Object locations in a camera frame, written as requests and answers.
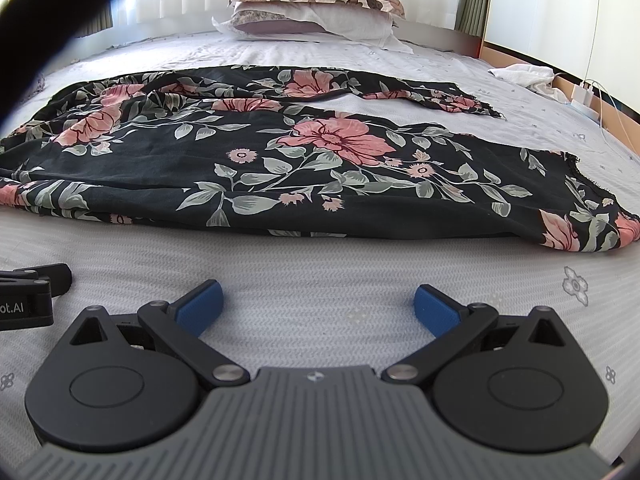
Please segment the black floral pants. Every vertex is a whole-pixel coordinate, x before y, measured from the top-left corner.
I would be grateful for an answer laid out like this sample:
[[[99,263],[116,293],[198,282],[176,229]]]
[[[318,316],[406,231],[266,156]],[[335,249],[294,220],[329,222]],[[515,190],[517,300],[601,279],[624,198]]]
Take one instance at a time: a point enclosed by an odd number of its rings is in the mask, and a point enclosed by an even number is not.
[[[108,223],[284,236],[517,236],[607,252],[639,219],[562,151],[326,110],[356,96],[494,109],[450,82],[233,65],[73,84],[1,142],[3,205]]]

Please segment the white bed sheet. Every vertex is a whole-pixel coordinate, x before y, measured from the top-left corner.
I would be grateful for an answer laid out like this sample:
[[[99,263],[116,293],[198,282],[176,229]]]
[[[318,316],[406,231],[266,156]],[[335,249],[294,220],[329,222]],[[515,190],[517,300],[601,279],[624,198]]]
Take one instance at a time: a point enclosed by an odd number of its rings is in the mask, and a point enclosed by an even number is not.
[[[336,66],[417,80],[452,81],[495,107],[499,118],[437,113],[407,102],[354,96],[334,110],[396,124],[436,122],[454,132],[575,154],[582,173],[639,208],[639,163],[623,144],[576,110],[498,80],[483,62],[414,48],[397,53],[346,41],[236,41],[210,32],[107,51],[47,76],[43,92],[14,110],[11,131],[74,82],[142,70],[248,63]],[[118,226],[1,211],[1,264],[64,262],[72,289],[55,322],[1,336],[1,370],[14,383],[1,395],[1,455],[11,466],[38,448],[24,391],[48,352],[85,307],[137,310],[180,297],[208,278],[224,288],[224,313],[205,340],[247,370],[367,364],[382,370],[427,343],[412,297],[430,283],[461,302],[483,301],[524,314],[552,307],[601,374],[610,409],[593,444],[619,456],[639,428],[639,248],[570,254],[516,238],[391,242],[361,238],[280,238],[155,226]]]

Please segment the white crumpled cloth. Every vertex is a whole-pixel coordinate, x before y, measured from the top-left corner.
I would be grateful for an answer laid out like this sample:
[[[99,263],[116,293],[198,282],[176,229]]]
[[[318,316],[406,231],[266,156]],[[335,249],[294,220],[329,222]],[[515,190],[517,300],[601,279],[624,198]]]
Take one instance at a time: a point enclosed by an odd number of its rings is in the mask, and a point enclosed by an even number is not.
[[[503,68],[491,68],[489,73],[509,84],[516,84],[534,92],[538,96],[544,96],[561,104],[570,102],[566,95],[553,85],[555,73],[551,67],[516,63]]]

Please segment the white lavender pillow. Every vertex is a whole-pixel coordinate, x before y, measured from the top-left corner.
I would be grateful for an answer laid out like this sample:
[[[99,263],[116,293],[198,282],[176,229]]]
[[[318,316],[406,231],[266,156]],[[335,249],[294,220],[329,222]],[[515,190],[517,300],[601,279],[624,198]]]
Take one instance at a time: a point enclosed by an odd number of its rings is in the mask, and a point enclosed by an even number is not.
[[[329,34],[387,51],[411,53],[394,34],[390,14],[345,3],[243,2],[213,26],[240,37]]]

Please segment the wooden bed frame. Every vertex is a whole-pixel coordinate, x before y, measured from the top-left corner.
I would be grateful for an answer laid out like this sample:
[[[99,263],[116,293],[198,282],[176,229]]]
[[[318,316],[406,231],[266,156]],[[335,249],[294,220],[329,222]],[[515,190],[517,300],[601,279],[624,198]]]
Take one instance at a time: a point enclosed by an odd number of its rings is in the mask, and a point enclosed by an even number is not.
[[[535,79],[542,80],[543,76],[548,79],[554,76],[547,87],[558,88],[567,101],[576,96],[588,98],[592,93],[591,100],[587,104],[582,104],[579,109],[584,110],[590,107],[592,112],[587,113],[588,117],[592,117],[627,148],[635,152],[639,151],[639,114],[616,100],[600,82],[593,79],[581,81],[576,76],[564,73],[525,54],[516,53],[483,41],[480,37],[456,30],[397,21],[395,34],[400,40],[419,47],[479,58],[511,82],[520,78],[520,84],[525,84]]]

